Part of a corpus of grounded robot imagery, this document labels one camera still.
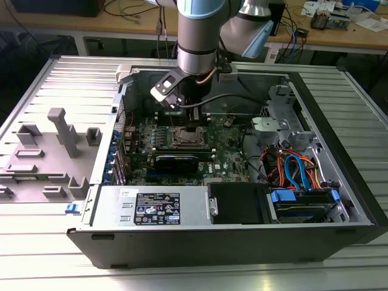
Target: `metal bracket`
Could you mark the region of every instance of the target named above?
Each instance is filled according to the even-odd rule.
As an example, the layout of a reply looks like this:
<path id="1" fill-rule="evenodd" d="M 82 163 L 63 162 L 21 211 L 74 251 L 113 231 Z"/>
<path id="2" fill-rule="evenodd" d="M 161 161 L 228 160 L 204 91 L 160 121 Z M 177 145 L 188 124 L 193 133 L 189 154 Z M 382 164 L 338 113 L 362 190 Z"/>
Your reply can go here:
<path id="1" fill-rule="evenodd" d="M 209 212 L 212 216 L 218 215 L 217 198 L 209 198 Z"/>
<path id="2" fill-rule="evenodd" d="M 116 70 L 117 84 L 124 84 L 130 81 L 132 74 L 139 73 L 139 70 L 132 70 L 132 65 L 119 65 Z"/>

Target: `blue latch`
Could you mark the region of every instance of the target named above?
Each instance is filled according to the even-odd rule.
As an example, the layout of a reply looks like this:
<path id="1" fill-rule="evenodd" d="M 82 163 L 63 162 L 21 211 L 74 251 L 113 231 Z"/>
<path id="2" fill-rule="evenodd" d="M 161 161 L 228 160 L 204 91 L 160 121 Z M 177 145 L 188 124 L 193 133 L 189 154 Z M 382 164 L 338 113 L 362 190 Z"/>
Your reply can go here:
<path id="1" fill-rule="evenodd" d="M 66 214 L 77 214 L 77 213 L 79 213 L 78 204 L 69 203 L 67 205 L 67 207 L 66 207 L 65 213 Z"/>
<path id="2" fill-rule="evenodd" d="M 113 162 L 115 160 L 115 157 L 113 155 L 108 155 L 107 160 L 109 162 Z"/>
<path id="3" fill-rule="evenodd" d="M 335 202 L 338 202 L 341 200 L 340 194 L 338 194 L 337 190 L 332 190 L 332 196 L 333 196 Z"/>
<path id="4" fill-rule="evenodd" d="M 121 137 L 121 133 L 118 132 L 118 130 L 113 131 L 113 139 L 119 139 Z"/>
<path id="5" fill-rule="evenodd" d="M 113 165 L 112 164 L 106 164 L 105 167 L 104 167 L 105 171 L 110 171 L 111 169 L 113 169 Z"/>
<path id="6" fill-rule="evenodd" d="M 271 193 L 272 202 L 278 201 L 296 201 L 295 194 L 292 190 L 278 189 Z"/>
<path id="7" fill-rule="evenodd" d="M 106 180 L 112 180 L 112 174 L 104 173 L 102 174 L 102 178 Z"/>

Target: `desk leg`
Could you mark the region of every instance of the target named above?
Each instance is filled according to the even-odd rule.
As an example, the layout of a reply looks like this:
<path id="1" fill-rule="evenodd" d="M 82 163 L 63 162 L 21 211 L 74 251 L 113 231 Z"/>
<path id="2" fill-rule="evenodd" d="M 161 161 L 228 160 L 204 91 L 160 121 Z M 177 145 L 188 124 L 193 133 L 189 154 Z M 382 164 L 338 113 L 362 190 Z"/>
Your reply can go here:
<path id="1" fill-rule="evenodd" d="M 77 51 L 79 56 L 88 56 L 89 51 L 87 49 L 86 39 L 82 33 L 76 33 L 72 35 L 75 40 L 75 45 L 77 46 Z"/>
<path id="2" fill-rule="evenodd" d="M 266 60 L 269 64 L 273 64 L 278 57 L 279 50 L 283 47 L 282 42 L 270 42 Z"/>

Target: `robotic arm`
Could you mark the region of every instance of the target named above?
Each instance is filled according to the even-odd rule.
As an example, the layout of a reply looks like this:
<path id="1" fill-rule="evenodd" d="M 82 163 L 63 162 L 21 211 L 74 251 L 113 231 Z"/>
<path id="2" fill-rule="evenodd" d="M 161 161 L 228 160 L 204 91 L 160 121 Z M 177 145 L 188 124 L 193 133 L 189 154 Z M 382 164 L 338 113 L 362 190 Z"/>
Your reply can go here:
<path id="1" fill-rule="evenodd" d="M 147 0 L 174 7 L 178 18 L 178 66 L 151 89 L 153 97 L 175 109 L 200 102 L 210 92 L 219 36 L 228 51 L 255 58 L 264 47 L 273 22 L 269 0 Z M 200 108 L 186 112 L 187 128 L 198 126 Z"/>

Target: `wire bundle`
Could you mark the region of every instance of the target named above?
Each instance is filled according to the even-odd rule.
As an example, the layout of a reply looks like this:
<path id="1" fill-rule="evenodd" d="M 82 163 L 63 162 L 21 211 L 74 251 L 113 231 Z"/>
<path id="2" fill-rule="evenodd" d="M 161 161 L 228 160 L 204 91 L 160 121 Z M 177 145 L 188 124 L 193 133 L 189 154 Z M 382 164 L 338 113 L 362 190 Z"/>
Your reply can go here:
<path id="1" fill-rule="evenodd" d="M 285 187 L 290 190 L 300 190 L 299 185 L 293 180 L 295 177 L 295 174 L 297 171 L 295 171 L 293 178 L 290 177 L 288 173 L 288 163 L 287 162 L 295 162 L 298 164 L 297 170 L 299 170 L 301 177 L 302 177 L 302 182 L 304 185 L 304 188 L 306 190 L 311 189 L 322 189 L 321 184 L 318 180 L 318 169 L 316 165 L 306 156 L 303 156 L 299 154 L 298 152 L 295 152 L 293 150 L 278 150 L 274 153 L 270 152 L 269 149 L 265 149 L 264 153 L 260 157 L 260 159 L 263 161 L 266 155 L 271 154 L 271 155 L 276 155 L 276 167 L 267 175 L 266 181 L 268 181 L 273 175 L 278 172 L 278 178 L 272 182 L 272 184 L 275 184 L 278 187 Z M 305 168 L 303 164 L 298 163 L 298 160 L 303 161 L 307 163 L 307 167 Z M 308 182 L 308 180 L 305 180 L 304 176 L 305 174 L 310 179 L 311 186 Z"/>
<path id="2" fill-rule="evenodd" d="M 280 60 L 283 58 L 283 59 L 287 59 L 286 63 L 288 64 L 290 62 L 291 59 L 293 58 L 296 58 L 297 56 L 299 56 L 299 59 L 298 59 L 298 62 L 300 60 L 300 57 L 302 56 L 303 54 L 303 48 L 304 48 L 304 44 L 306 43 L 306 38 L 302 38 L 302 44 L 296 48 L 296 43 L 297 43 L 297 36 L 296 36 L 296 30 L 298 29 L 298 25 L 297 23 L 291 18 L 291 13 L 288 9 L 289 7 L 286 7 L 285 10 L 288 14 L 289 17 L 286 17 L 286 16 L 282 16 L 282 19 L 283 21 L 280 22 L 281 25 L 284 25 L 286 26 L 290 31 L 291 33 L 289 33 L 287 31 L 287 33 L 289 34 L 289 36 L 291 37 L 286 49 L 280 53 L 280 57 L 275 61 L 275 63 L 279 63 Z M 287 50 L 288 48 L 290 47 L 291 43 L 293 44 L 292 46 L 292 50 L 290 53 L 286 54 L 287 53 Z"/>

